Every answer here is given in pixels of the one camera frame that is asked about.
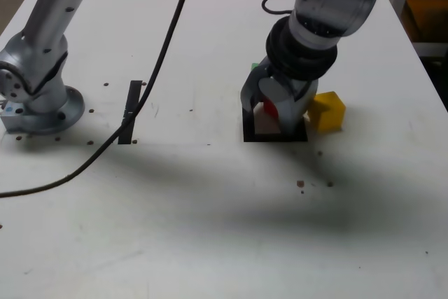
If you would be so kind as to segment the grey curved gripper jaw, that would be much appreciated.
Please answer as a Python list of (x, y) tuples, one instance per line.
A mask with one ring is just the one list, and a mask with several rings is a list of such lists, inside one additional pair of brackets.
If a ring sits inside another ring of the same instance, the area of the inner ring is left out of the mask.
[(271, 77), (260, 81), (263, 108), (266, 114), (275, 119), (280, 133), (295, 134), (318, 86), (318, 80), (281, 82)]
[(254, 107), (261, 101), (260, 81), (271, 78), (269, 67), (270, 61), (268, 57), (265, 57), (259, 64), (252, 68), (243, 84), (240, 92), (240, 100), (244, 116), (253, 113)]

